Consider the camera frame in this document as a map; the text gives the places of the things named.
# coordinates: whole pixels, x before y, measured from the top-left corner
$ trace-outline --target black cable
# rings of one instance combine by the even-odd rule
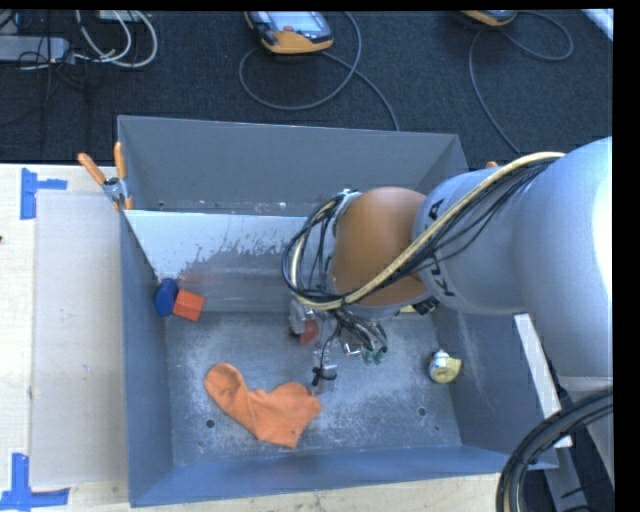
[[[391,105],[389,104],[389,102],[387,101],[387,99],[384,97],[384,95],[382,94],[382,92],[373,84],[373,82],[371,82],[371,80],[369,80],[365,75],[363,75],[360,71],[358,71],[356,68],[358,66],[358,63],[360,62],[360,56],[362,54],[362,37],[360,34],[360,28],[358,27],[358,24],[356,23],[355,19],[353,18],[353,16],[351,16],[350,13],[344,11],[344,15],[349,19],[349,21],[351,22],[351,24],[353,25],[353,28],[355,30],[356,33],[356,38],[358,40],[357,42],[357,46],[356,46],[356,57],[353,61],[352,64],[348,64],[347,62],[345,62],[344,60],[336,57],[335,55],[331,55],[329,53],[323,52],[321,55],[324,57],[327,57],[328,59],[337,62],[338,64],[341,64],[342,66],[346,67],[349,70],[349,73],[347,74],[346,78],[342,81],[342,83],[330,94],[328,94],[327,96],[325,96],[324,98],[321,98],[318,101],[314,101],[313,103],[309,103],[307,105],[279,105],[276,103],[271,103],[268,102],[266,100],[263,100],[262,98],[260,98],[258,95],[256,95],[253,91],[251,91],[251,89],[249,88],[249,86],[246,84],[245,79],[244,79],[244,74],[243,74],[243,70],[244,70],[244,65],[245,62],[247,61],[247,59],[253,55],[258,48],[252,48],[251,50],[249,50],[245,56],[242,58],[242,60],[240,61],[240,65],[238,67],[238,77],[240,79],[240,85],[242,85],[242,88],[245,90],[245,92],[251,96],[254,100],[256,100],[258,103],[270,107],[270,108],[274,108],[277,110],[286,110],[286,111],[297,111],[297,110],[308,110],[311,108],[315,108],[315,107],[319,107],[320,105],[325,104],[326,102],[328,102],[329,100],[335,98],[345,87],[346,85],[351,81],[351,78],[353,77],[353,75],[357,75],[359,78],[361,78],[362,80],[364,80],[364,82],[373,89],[373,91],[378,95],[378,97],[382,100],[382,102],[384,103],[386,109],[389,111],[389,114],[391,116],[391,119],[393,121],[394,124],[394,128],[396,131],[400,131],[400,127],[398,125],[398,121],[396,119],[396,116],[393,112],[393,109],[391,108]]]
[[[564,508],[562,512],[600,512],[597,508],[590,507],[589,505],[576,505],[571,508]]]
[[[542,19],[544,19],[546,21],[549,21],[550,23],[553,23],[556,27],[558,27],[564,33],[565,37],[567,38],[567,40],[569,42],[569,49],[564,54],[559,55],[559,56],[543,55],[543,54],[534,52],[533,50],[525,47],[524,45],[522,45],[522,43],[516,41],[513,37],[511,37],[506,32],[507,27],[508,27],[508,25],[507,25],[507,27],[505,27],[505,28],[500,28],[498,30],[498,32],[500,32],[509,42],[511,42],[513,45],[515,45],[517,48],[522,50],[527,55],[530,55],[531,57],[534,57],[536,59],[543,60],[543,61],[560,62],[560,61],[563,61],[565,59],[568,59],[572,55],[572,53],[573,53],[573,39],[571,38],[571,35],[569,34],[569,32],[562,25],[560,25],[560,23],[558,23],[557,21],[553,20],[552,18],[550,18],[548,16],[545,16],[544,14],[541,14],[539,12],[535,12],[535,11],[518,11],[518,12],[519,13],[525,13],[525,14],[538,16],[538,17],[540,17],[540,18],[542,18]],[[482,107],[482,110],[484,110],[484,113],[489,118],[489,121],[491,121],[491,124],[493,125],[493,127],[497,130],[497,132],[500,134],[500,136],[503,138],[503,140],[509,145],[509,147],[512,149],[512,151],[516,155],[520,156],[522,154],[522,152],[511,141],[511,139],[509,137],[507,137],[507,135],[504,132],[504,130],[500,127],[498,122],[495,120],[495,118],[493,117],[493,115],[489,111],[489,107],[487,106],[487,104],[485,103],[484,99],[482,98],[482,95],[480,94],[480,89],[478,88],[478,85],[476,83],[475,74],[473,72],[473,50],[474,50],[474,48],[476,46],[476,43],[478,42],[478,39],[480,38],[480,35],[483,32],[484,32],[484,30],[479,30],[476,33],[475,37],[473,38],[473,40],[471,42],[471,46],[469,48],[468,68],[469,68],[469,76],[471,78],[471,85],[473,87],[473,92],[475,93],[476,97],[478,98],[478,101],[480,102],[480,106]]]
[[[506,175],[502,177],[499,181],[494,183],[491,187],[486,188],[481,191],[476,197],[474,197],[471,201],[469,201],[460,211],[456,213],[454,217],[449,219],[449,221],[440,229],[434,236],[426,243],[423,247],[421,247],[416,254],[414,254],[404,265],[402,265],[399,269],[396,270],[389,278],[385,281],[381,282],[378,286],[371,289],[366,295],[362,296],[360,300],[370,296],[371,294],[377,292],[381,288],[388,286],[394,282],[399,281],[409,275],[415,274],[425,268],[428,268],[430,265],[433,265],[435,261],[435,255],[442,251],[445,247],[452,244],[454,241],[459,240],[464,235],[469,234],[472,230],[475,229],[475,232],[472,236],[458,249],[455,251],[438,257],[438,262],[445,261],[447,259],[453,258],[466,250],[483,232],[488,223],[492,220],[493,216],[500,210],[500,208],[516,193],[520,190],[524,189],[526,186],[531,183],[540,173],[542,173],[548,167],[547,163],[537,164],[529,169],[522,171],[522,174],[518,174],[514,176],[513,174]],[[489,205],[484,211],[478,215],[476,219],[470,222],[467,226],[464,226],[462,229],[458,230],[455,234],[451,234],[452,231],[459,226],[465,217],[474,211],[479,205],[487,200],[490,195],[493,195],[500,188],[506,187],[500,195]],[[323,205],[320,205],[305,221],[302,229],[293,237],[293,239],[288,243],[285,248],[283,258],[282,258],[282,274],[285,278],[285,282],[289,286],[289,288],[298,295],[304,296],[308,299],[314,300],[316,302],[331,302],[334,300],[343,300],[346,296],[348,296],[351,292],[346,292],[344,294],[335,294],[329,293],[326,290],[326,287],[322,285],[323,279],[322,276],[324,274],[320,274],[320,286],[316,288],[311,288],[311,280],[313,278],[313,272],[318,261],[321,258],[320,251],[323,250],[324,247],[324,234],[323,232],[327,229],[328,221],[334,215],[335,211],[339,207],[339,201],[341,200],[341,195],[338,194],[331,198],[329,201],[325,202]],[[318,213],[325,208],[327,205],[334,202],[331,208],[327,208],[324,211],[324,217],[318,217]],[[310,239],[310,233],[314,229],[315,226],[322,223],[321,227],[321,236],[320,243],[318,249],[316,251],[313,265],[311,267],[311,275],[309,280],[306,281],[307,285],[305,286],[305,279],[303,277],[302,267],[304,254],[307,249],[307,242]],[[301,237],[305,236],[305,240],[302,243],[297,273],[300,276],[299,282],[302,283],[301,286],[294,286],[291,282],[289,276],[289,266],[290,266],[290,255],[294,247],[296,247],[298,241]]]
[[[526,512],[520,491],[529,465],[563,437],[612,413],[613,390],[608,389],[558,411],[536,426],[513,451],[502,470],[496,492],[497,512]]]
[[[567,43],[569,45],[569,48],[562,55],[557,55],[557,56],[556,55],[544,55],[542,53],[534,52],[530,48],[527,48],[526,46],[524,46],[519,41],[515,40],[513,37],[511,37],[509,35],[507,28],[505,28],[503,30],[500,30],[499,32],[504,37],[506,37],[512,44],[514,44],[515,46],[520,48],[527,55],[530,55],[531,57],[534,57],[536,59],[540,59],[540,60],[543,60],[543,61],[559,62],[559,61],[566,60],[569,57],[571,57],[571,55],[573,54],[573,39],[571,38],[571,35],[569,34],[569,31],[566,28],[564,28],[560,23],[558,23],[553,18],[551,18],[549,16],[546,16],[546,15],[540,13],[540,12],[536,12],[536,11],[518,11],[518,14],[530,14],[532,16],[538,16],[538,17],[548,21],[549,23],[555,25],[556,27],[558,27],[562,31],[564,36],[567,38]]]

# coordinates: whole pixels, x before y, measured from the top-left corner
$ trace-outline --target sock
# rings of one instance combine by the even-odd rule
[[[213,366],[204,387],[227,415],[260,441],[295,448],[302,431],[322,407],[309,390],[297,382],[278,386],[270,393],[249,390],[240,372],[228,363]]]

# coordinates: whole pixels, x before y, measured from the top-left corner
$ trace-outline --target toy block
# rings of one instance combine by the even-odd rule
[[[173,305],[173,314],[194,322],[200,318],[205,298],[187,290],[179,290]]]

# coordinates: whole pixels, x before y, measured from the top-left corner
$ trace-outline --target electronic device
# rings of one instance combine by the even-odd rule
[[[462,13],[480,23],[490,27],[502,27],[511,23],[518,11],[513,10],[486,10],[486,11],[462,11]]]
[[[327,20],[317,11],[245,11],[262,45],[276,55],[314,54],[333,44]]]

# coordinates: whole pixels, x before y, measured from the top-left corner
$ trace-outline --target cable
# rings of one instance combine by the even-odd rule
[[[324,103],[328,102],[329,100],[335,98],[346,87],[346,85],[351,81],[351,78],[355,74],[359,78],[361,78],[369,87],[371,87],[371,89],[373,89],[373,91],[382,100],[382,102],[384,103],[386,109],[389,111],[389,114],[390,114],[391,119],[393,121],[395,130],[396,131],[400,131],[396,116],[395,116],[395,114],[393,112],[393,109],[391,108],[391,105],[387,101],[387,99],[384,97],[382,92],[373,84],[373,82],[371,82],[371,80],[369,80],[365,75],[363,75],[360,71],[358,71],[356,69],[357,66],[358,66],[358,63],[360,62],[360,56],[362,54],[362,36],[360,34],[360,28],[358,27],[358,24],[356,23],[356,20],[353,18],[353,16],[351,16],[351,14],[346,12],[346,11],[343,11],[343,13],[349,19],[351,24],[353,25],[353,28],[355,30],[356,38],[357,38],[358,42],[357,42],[357,46],[356,46],[356,57],[355,57],[355,59],[353,61],[353,64],[348,64],[347,62],[345,62],[342,59],[336,57],[335,55],[331,55],[331,54],[326,53],[326,52],[323,52],[321,54],[322,56],[327,57],[328,59],[330,59],[330,60],[332,60],[334,62],[337,62],[338,64],[346,67],[349,70],[349,73],[347,74],[346,78],[342,81],[342,83],[333,92],[331,92],[330,94],[328,94],[324,98],[321,98],[318,101],[314,101],[313,103],[309,103],[309,104],[306,104],[306,105],[293,105],[293,106],[290,106],[290,105],[279,105],[279,104],[276,104],[276,103],[271,103],[271,102],[268,102],[266,100],[263,100],[258,95],[256,95],[253,91],[251,91],[251,89],[249,88],[249,86],[245,82],[244,73],[243,73],[245,62],[247,61],[247,59],[251,55],[253,55],[258,50],[257,47],[256,48],[252,48],[251,50],[249,50],[245,54],[245,56],[242,58],[242,60],[240,61],[240,65],[238,66],[238,77],[240,79],[240,84],[242,85],[242,88],[245,90],[245,92],[249,96],[251,96],[258,103],[260,103],[262,105],[265,105],[267,107],[274,108],[274,109],[277,109],[277,110],[287,110],[287,111],[308,110],[308,109],[311,109],[311,108],[319,107],[320,105],[323,105]]]
[[[287,284],[290,286],[290,288],[294,291],[294,293],[296,293],[297,299],[303,305],[306,305],[313,309],[333,310],[348,304],[358,302],[368,294],[376,291],[380,286],[387,282],[389,278],[391,278],[402,265],[404,265],[412,256],[414,256],[427,243],[429,243],[445,226],[453,222],[456,217],[459,217],[461,212],[466,207],[468,207],[469,204],[472,204],[473,201],[483,192],[495,186],[502,178],[510,175],[514,171],[517,171],[526,165],[549,159],[560,158],[562,156],[564,156],[564,153],[534,153],[518,158],[510,164],[501,167],[498,171],[485,178],[474,189],[469,191],[454,205],[448,208],[442,216],[438,217],[438,219],[436,219],[428,229],[422,232],[391,264],[389,264],[371,281],[347,294],[341,296],[325,294],[326,299],[314,300],[309,296],[301,293],[301,290],[298,288],[297,274],[301,261],[301,249],[302,244],[306,242],[306,239],[308,237],[308,233],[305,230],[310,229],[310,227],[312,227],[314,223],[317,224],[318,222],[320,222],[321,216],[330,213],[332,209],[337,208],[339,201],[343,199],[343,197],[334,197],[327,203],[325,203],[314,215],[312,215],[308,219],[308,221],[305,223],[305,226],[303,227],[303,230],[301,230],[303,233],[299,233],[296,237],[294,237],[294,239],[292,239],[292,242],[285,249],[283,255],[283,274],[285,275],[285,280],[287,281]],[[289,262],[290,251],[293,251],[293,254],[291,255],[291,260]]]
[[[535,11],[519,11],[519,13],[531,14],[531,15],[534,15],[534,16],[538,16],[538,17],[540,17],[540,18],[542,18],[542,19],[544,19],[546,21],[549,21],[550,23],[553,23],[556,27],[558,27],[564,33],[565,37],[567,38],[567,40],[569,42],[569,49],[564,54],[562,54],[560,56],[543,55],[541,53],[534,52],[533,50],[531,50],[531,49],[525,47],[524,45],[522,45],[520,42],[516,41],[513,37],[511,37],[507,33],[506,28],[500,28],[498,30],[498,32],[500,32],[509,42],[511,42],[513,45],[515,45],[520,50],[525,52],[527,55],[530,55],[530,56],[532,56],[532,57],[534,57],[536,59],[543,60],[543,61],[559,62],[559,61],[568,59],[572,55],[572,53],[573,53],[573,40],[572,40],[571,35],[569,34],[569,32],[562,25],[560,25],[560,23],[558,23],[557,21],[553,20],[552,18],[550,18],[548,16],[545,16],[544,14],[541,14],[541,13],[535,12]],[[491,121],[491,124],[493,125],[493,127],[498,131],[500,136],[509,145],[509,147],[513,150],[513,152],[515,154],[517,154],[517,155],[521,155],[522,152],[520,151],[520,149],[511,141],[511,139],[509,137],[507,137],[507,135],[505,134],[504,130],[500,127],[498,122],[494,119],[493,115],[489,111],[489,107],[487,107],[487,104],[485,103],[484,99],[482,98],[482,95],[480,94],[480,90],[479,90],[478,85],[476,83],[476,78],[475,78],[475,74],[474,74],[474,71],[473,71],[473,50],[474,50],[474,48],[476,46],[476,43],[478,42],[478,39],[480,38],[480,35],[482,34],[482,32],[484,32],[484,31],[483,30],[479,30],[477,32],[477,34],[473,38],[473,41],[471,42],[471,46],[469,48],[468,68],[469,68],[469,76],[471,78],[471,86],[473,87],[473,92],[475,93],[476,97],[478,98],[478,101],[480,102],[480,106],[482,107],[482,110],[484,110],[485,114],[489,118],[489,121]]]
[[[496,510],[526,512],[521,491],[529,465],[563,437],[612,413],[613,390],[608,389],[542,421],[522,440],[505,464],[496,492]]]
[[[141,11],[128,11],[128,12],[132,20],[134,19],[133,15],[135,14],[149,29],[149,34],[151,36],[151,41],[152,41],[152,49],[151,49],[150,55],[145,60],[141,62],[135,62],[135,61],[121,62],[121,60],[127,56],[127,54],[129,53],[129,50],[131,49],[132,37],[131,37],[131,31],[127,27],[127,24],[124,22],[124,20],[116,10],[113,10],[113,14],[115,15],[118,23],[122,27],[125,33],[125,36],[127,38],[127,44],[125,46],[125,49],[117,55],[112,55],[115,52],[115,49],[111,50],[111,52],[109,53],[103,53],[102,50],[100,50],[100,48],[98,48],[98,46],[95,44],[93,39],[91,39],[91,36],[89,35],[89,32],[87,31],[87,29],[82,25],[82,17],[80,15],[80,10],[76,9],[75,17],[78,25],[80,26],[80,32],[82,33],[84,39],[87,41],[89,46],[91,46],[93,51],[98,54],[98,58],[96,59],[96,58],[89,57],[87,55],[79,54],[79,53],[74,54],[74,56],[78,59],[84,59],[84,60],[101,63],[101,64],[110,63],[116,66],[129,68],[129,69],[138,69],[143,66],[146,66],[147,64],[150,64],[156,58],[156,55],[158,53],[158,37],[155,31],[155,28],[153,27],[153,25],[151,24],[147,16],[145,16]]]

